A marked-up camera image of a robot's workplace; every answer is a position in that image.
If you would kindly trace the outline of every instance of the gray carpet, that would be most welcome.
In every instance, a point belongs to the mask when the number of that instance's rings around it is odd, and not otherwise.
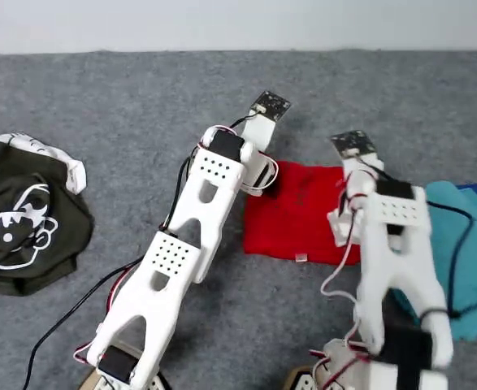
[[[145,251],[205,128],[243,115],[264,89],[293,103],[275,158],[337,164],[327,136],[363,129],[391,174],[477,181],[476,53],[0,56],[0,133],[26,132],[84,161],[97,223],[77,272],[31,297],[0,297],[0,389],[21,388],[37,339],[97,279]],[[331,267],[243,254],[243,205],[240,196],[209,275],[184,300],[162,361],[175,390],[280,389],[313,361],[308,348],[349,329],[350,304],[319,295]],[[353,291],[358,277],[352,267],[336,285]],[[32,389],[74,389],[87,375],[72,350],[93,336],[106,291],[43,344]],[[477,341],[456,343],[449,378],[453,390],[477,389]]]

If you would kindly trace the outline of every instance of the blue cloth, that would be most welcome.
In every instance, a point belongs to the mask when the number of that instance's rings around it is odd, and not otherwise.
[[[476,192],[477,194],[477,183],[471,183],[471,184],[459,184],[457,186],[458,189],[472,189],[473,191]]]
[[[457,207],[473,216],[475,223],[458,254],[454,277],[453,308],[463,310],[477,303],[477,193],[472,188],[458,190],[448,181],[431,183],[426,187],[427,199],[446,206]],[[454,247],[469,223],[463,215],[452,211],[429,207],[432,234],[431,247],[436,276],[448,294],[449,268]],[[397,300],[411,314],[410,303],[400,291]],[[461,318],[451,320],[453,338],[474,340],[477,337],[477,309]]]

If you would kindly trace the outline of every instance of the cartoon face print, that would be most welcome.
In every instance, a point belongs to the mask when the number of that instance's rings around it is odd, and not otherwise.
[[[48,194],[47,184],[28,187],[16,202],[12,211],[0,213],[0,270],[25,268],[34,263],[40,251],[48,248],[58,221],[47,217],[48,206],[42,201],[41,193]],[[24,262],[1,264],[9,254],[23,248]]]

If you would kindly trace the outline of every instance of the red fabric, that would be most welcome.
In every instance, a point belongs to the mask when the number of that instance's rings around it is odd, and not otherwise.
[[[244,251],[288,260],[304,253],[309,262],[338,264],[346,247],[334,244],[327,213],[337,208],[343,168],[279,165],[275,187],[247,197]],[[347,264],[359,260],[359,246],[353,245]]]

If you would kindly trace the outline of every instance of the white robotic arm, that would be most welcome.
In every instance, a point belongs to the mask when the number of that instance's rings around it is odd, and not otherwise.
[[[271,139],[278,118],[290,104],[265,92],[251,107],[242,136],[224,126],[207,129],[168,224],[156,233],[140,266],[120,289],[98,326],[88,363],[121,390],[147,389],[175,330],[180,304],[191,283],[201,283],[219,246],[222,227],[240,189],[261,195],[275,177],[271,159],[258,152]],[[203,193],[215,187],[210,201]],[[177,233],[192,219],[201,226],[200,248]],[[118,340],[137,318],[145,320],[142,351]]]
[[[389,178],[363,132],[340,134],[332,142],[343,158],[346,188],[342,205],[328,219],[338,246],[346,244],[349,232],[350,240],[361,245],[362,276],[353,315],[364,346],[375,358],[356,362],[335,378],[330,388],[447,389],[445,375],[433,370],[451,362],[453,342],[444,292],[436,279],[431,254],[426,193],[423,188]],[[382,302],[390,288],[400,289],[419,317],[425,314],[422,331],[389,331],[383,321]],[[414,337],[416,344],[424,345],[403,350],[410,347]],[[324,350],[330,362],[318,370],[318,382],[329,388],[327,381],[356,353],[338,340]],[[401,371],[406,370],[403,375],[417,377],[400,378]]]

